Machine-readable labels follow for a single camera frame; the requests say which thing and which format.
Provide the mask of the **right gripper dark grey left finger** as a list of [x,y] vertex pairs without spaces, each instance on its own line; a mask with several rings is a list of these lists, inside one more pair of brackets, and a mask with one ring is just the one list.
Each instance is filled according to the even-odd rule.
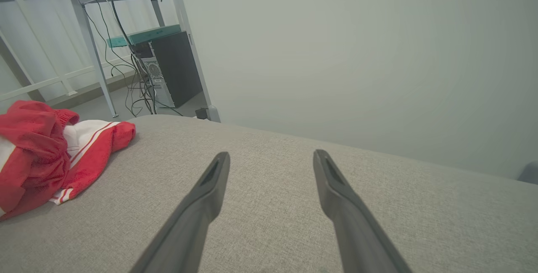
[[220,214],[230,170],[218,153],[134,264],[131,273],[196,273],[210,223]]

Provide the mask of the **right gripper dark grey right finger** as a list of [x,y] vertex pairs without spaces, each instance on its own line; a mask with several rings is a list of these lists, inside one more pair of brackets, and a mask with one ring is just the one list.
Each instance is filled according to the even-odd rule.
[[313,168],[320,205],[332,221],[345,273],[411,273],[388,235],[325,150]]

